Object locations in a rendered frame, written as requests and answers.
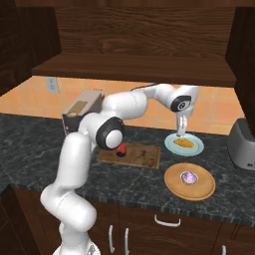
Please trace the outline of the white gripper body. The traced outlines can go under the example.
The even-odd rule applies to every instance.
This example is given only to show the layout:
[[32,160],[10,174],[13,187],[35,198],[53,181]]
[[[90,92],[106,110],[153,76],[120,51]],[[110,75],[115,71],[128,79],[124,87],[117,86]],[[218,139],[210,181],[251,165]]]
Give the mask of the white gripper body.
[[176,115],[176,134],[178,136],[184,136],[187,127],[187,117],[185,115]]

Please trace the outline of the golden croissant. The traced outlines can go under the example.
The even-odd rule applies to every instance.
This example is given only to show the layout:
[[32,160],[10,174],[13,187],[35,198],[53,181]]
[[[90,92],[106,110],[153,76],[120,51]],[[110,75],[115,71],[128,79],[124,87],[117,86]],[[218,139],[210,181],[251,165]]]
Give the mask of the golden croissant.
[[173,142],[181,147],[186,147],[186,148],[195,147],[195,144],[191,140],[186,138],[177,138]]

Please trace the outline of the brown wooden cutting board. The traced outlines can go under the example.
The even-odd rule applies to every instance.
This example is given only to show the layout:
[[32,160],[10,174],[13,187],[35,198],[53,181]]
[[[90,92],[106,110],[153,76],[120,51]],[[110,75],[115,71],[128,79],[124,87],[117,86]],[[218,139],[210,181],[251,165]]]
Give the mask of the brown wooden cutting board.
[[119,157],[114,150],[101,148],[98,161],[159,169],[160,151],[161,147],[157,145],[127,143],[125,156]]

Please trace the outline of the dark wooden cabinet door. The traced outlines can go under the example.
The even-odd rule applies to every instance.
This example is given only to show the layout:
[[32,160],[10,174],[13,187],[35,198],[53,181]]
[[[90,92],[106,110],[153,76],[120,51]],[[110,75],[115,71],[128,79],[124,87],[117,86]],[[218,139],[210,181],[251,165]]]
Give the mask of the dark wooden cabinet door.
[[17,7],[15,0],[0,0],[0,97],[60,53],[54,8]]
[[235,93],[255,133],[255,7],[237,7],[225,60],[236,77]]

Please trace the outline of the light blue plate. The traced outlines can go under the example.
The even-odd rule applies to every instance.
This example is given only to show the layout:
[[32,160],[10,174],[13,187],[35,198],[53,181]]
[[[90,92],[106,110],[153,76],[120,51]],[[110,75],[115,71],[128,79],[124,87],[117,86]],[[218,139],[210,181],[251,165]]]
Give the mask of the light blue plate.
[[[181,147],[173,142],[177,138],[189,139],[195,144],[195,147]],[[172,133],[166,137],[166,139],[164,140],[164,145],[169,151],[182,156],[195,156],[202,153],[204,149],[204,144],[202,140],[190,133],[186,133],[184,136],[178,136],[176,133]]]

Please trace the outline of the grey toaster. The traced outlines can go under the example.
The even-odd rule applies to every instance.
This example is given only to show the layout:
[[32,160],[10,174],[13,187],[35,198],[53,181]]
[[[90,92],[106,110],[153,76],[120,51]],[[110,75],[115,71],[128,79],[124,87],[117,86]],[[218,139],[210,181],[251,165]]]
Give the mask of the grey toaster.
[[229,156],[240,168],[255,170],[255,137],[245,119],[238,119],[227,138]]

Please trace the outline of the round wooden plate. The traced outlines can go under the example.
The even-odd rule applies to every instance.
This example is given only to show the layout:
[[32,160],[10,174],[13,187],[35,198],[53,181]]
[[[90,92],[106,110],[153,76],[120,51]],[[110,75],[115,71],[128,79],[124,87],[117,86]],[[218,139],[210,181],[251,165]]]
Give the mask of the round wooden plate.
[[[184,171],[194,172],[198,176],[198,182],[185,185],[180,179]],[[177,163],[170,166],[164,174],[164,182],[173,194],[190,201],[207,199],[215,191],[213,176],[205,168],[193,163]]]

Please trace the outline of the red and black round object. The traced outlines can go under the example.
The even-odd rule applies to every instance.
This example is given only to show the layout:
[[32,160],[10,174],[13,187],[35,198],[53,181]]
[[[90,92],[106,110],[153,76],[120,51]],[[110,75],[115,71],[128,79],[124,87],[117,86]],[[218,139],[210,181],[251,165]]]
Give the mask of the red and black round object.
[[124,143],[121,143],[117,148],[116,148],[116,155],[119,157],[125,156],[127,153],[127,147]]

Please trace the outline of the dark wooden drawer front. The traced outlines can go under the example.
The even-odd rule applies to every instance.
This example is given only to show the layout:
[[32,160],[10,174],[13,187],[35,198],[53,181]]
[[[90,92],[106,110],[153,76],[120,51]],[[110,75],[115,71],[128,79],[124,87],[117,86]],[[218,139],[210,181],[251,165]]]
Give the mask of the dark wooden drawer front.
[[[177,222],[181,219],[181,225],[176,228],[166,227],[158,225],[154,222],[154,214],[157,218],[165,222]],[[170,214],[166,212],[156,212],[152,210],[145,210],[140,208],[134,208],[129,206],[119,206],[119,217],[120,217],[120,241],[121,250],[122,245],[122,227],[124,225],[134,224],[134,225],[145,225],[149,227],[155,227],[162,230],[176,231],[177,233],[184,234],[206,234],[210,238],[214,238],[214,243],[218,235],[221,223],[218,221],[195,218],[190,216]]]

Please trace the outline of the dark wooden cupboard door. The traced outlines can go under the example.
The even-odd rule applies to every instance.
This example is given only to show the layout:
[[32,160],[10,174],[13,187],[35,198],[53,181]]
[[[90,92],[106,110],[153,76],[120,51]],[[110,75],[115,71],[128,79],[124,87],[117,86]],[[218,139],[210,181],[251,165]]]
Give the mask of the dark wooden cupboard door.
[[[32,231],[33,237],[42,255],[52,255],[60,246],[60,221],[51,215],[41,204],[39,191],[21,188],[14,189],[21,209]],[[90,199],[90,203],[97,209],[97,221],[89,231],[91,239],[98,245],[102,255],[111,255],[109,243],[109,228],[114,226],[115,255],[121,255],[118,224],[118,207]]]
[[184,234],[145,225],[122,227],[122,252],[125,255],[125,230],[129,255],[211,255],[214,238],[206,234]]

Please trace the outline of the dark wooden wall cabinet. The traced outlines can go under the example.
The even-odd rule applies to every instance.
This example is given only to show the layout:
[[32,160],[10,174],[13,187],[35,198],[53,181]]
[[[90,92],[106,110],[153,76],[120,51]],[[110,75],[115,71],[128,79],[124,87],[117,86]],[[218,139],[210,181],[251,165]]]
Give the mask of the dark wooden wall cabinet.
[[55,9],[61,53],[35,75],[233,87],[234,14],[255,0],[150,0]]

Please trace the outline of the white wall outlet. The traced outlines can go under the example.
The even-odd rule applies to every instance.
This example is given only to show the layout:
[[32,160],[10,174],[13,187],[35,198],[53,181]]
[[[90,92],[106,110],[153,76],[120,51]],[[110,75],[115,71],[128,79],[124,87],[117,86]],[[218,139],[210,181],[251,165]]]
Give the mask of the white wall outlet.
[[58,81],[56,77],[47,77],[46,85],[49,94],[57,94],[59,92]]

